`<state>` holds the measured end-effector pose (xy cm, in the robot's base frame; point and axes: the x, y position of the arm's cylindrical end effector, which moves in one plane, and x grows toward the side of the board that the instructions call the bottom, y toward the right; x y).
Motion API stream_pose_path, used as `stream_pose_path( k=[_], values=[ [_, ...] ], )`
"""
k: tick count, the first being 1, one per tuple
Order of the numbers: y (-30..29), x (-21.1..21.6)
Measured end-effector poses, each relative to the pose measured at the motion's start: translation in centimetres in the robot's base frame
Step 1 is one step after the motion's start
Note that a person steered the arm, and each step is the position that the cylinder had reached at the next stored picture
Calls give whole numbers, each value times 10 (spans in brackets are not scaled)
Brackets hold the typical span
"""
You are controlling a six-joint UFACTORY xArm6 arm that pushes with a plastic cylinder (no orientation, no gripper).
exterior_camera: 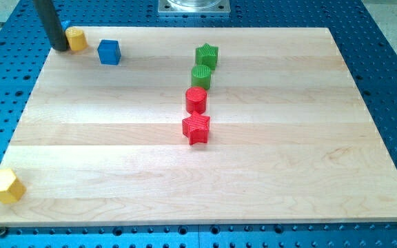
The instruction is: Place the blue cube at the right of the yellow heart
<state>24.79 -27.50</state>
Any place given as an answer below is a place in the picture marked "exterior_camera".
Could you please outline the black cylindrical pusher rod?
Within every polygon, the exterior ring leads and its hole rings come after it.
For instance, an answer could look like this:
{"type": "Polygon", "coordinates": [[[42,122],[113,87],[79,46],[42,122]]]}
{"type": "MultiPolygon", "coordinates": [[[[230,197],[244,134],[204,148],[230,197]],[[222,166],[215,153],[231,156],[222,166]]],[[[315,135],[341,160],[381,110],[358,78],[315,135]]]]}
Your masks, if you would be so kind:
{"type": "Polygon", "coordinates": [[[60,52],[66,51],[68,49],[68,41],[58,18],[53,0],[33,0],[32,2],[52,48],[60,52]]]}

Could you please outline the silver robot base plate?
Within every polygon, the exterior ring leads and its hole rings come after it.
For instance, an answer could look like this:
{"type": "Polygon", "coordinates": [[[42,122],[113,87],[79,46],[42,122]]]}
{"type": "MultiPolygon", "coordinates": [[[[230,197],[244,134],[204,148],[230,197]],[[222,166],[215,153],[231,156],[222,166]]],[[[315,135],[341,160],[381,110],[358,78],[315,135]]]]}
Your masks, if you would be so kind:
{"type": "Polygon", "coordinates": [[[228,16],[230,0],[158,0],[158,14],[161,16],[228,16]]]}

